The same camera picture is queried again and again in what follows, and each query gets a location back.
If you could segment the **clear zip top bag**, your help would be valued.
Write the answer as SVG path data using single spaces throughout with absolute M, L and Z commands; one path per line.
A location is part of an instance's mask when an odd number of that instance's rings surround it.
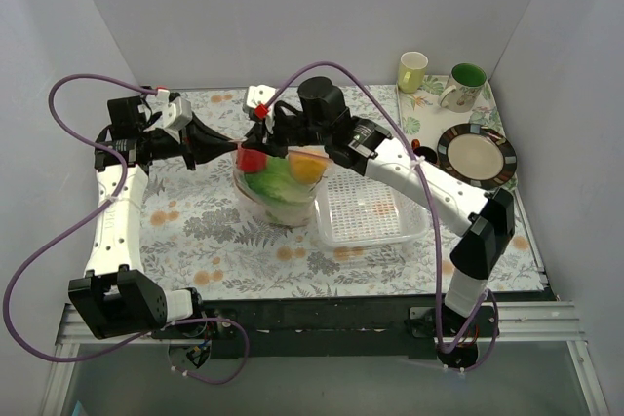
M 232 161 L 234 186 L 253 215 L 284 227 L 309 223 L 318 190 L 333 166 L 315 147 L 275 157 L 239 146 Z

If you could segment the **orange fake fruit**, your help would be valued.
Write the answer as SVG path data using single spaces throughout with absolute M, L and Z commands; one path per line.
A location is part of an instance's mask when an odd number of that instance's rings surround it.
M 327 164 L 317 157 L 291 153 L 288 157 L 291 177 L 299 184 L 313 185 L 323 177 Z

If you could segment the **white plastic basket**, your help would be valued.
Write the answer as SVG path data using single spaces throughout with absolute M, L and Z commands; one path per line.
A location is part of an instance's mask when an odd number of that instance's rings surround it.
M 315 200 L 321 241 L 331 247 L 412 242 L 427 233 L 427 210 L 380 182 L 335 168 Z

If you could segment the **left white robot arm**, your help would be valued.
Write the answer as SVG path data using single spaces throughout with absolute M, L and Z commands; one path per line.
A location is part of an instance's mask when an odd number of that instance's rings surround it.
M 103 211 L 96 218 L 85 273 L 70 281 L 68 295 L 97 339 L 153 331 L 170 322 L 183 336 L 195 338 L 208 324 L 195 288 L 167 291 L 145 275 L 140 257 L 143 196 L 153 162 L 180 157 L 195 170 L 237 145 L 202 123 L 178 93 L 159 90 L 152 117 L 140 110 L 144 103 L 142 96 L 109 100 L 110 123 L 96 139 Z

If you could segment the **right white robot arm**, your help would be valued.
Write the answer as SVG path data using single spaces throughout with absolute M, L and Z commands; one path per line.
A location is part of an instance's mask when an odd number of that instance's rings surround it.
M 268 86 L 248 87 L 243 109 L 253 127 L 246 147 L 283 156 L 290 147 L 321 145 L 339 166 L 427 208 L 460 238 L 450 254 L 455 271 L 440 312 L 448 333 L 467 333 L 477 322 L 491 271 L 515 234 L 512 194 L 471 186 L 418 159 L 397 132 L 353 115 L 342 90 L 327 77 L 299 85 L 298 108 L 277 95 Z

